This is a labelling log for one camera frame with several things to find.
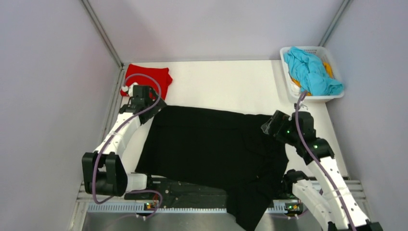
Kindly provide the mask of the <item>black t shirt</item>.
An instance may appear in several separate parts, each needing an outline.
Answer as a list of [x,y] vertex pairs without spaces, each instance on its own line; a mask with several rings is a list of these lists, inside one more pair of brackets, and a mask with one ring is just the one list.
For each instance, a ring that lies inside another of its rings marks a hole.
[[227,212],[256,229],[281,190],[285,145],[261,127],[268,115],[167,106],[153,118],[136,172],[222,189]]

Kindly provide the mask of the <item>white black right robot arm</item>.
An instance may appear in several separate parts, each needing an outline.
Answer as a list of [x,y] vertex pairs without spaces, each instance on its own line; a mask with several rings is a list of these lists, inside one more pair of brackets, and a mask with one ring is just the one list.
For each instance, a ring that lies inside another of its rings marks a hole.
[[277,141],[293,146],[314,174],[322,193],[313,188],[310,178],[300,170],[288,170],[282,180],[282,192],[298,198],[324,231],[381,231],[357,204],[343,179],[329,143],[316,136],[314,118],[309,112],[288,115],[275,111],[262,125],[262,131]]

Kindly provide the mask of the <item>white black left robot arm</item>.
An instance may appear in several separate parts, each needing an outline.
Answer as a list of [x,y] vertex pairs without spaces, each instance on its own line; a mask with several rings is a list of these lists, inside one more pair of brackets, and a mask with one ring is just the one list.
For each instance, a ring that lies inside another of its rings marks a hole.
[[128,101],[119,109],[112,129],[93,152],[82,157],[84,189],[94,197],[120,197],[136,191],[141,198],[148,199],[154,193],[148,177],[126,171],[121,157],[137,129],[166,107],[166,102],[160,89],[147,85],[132,85],[128,93]]

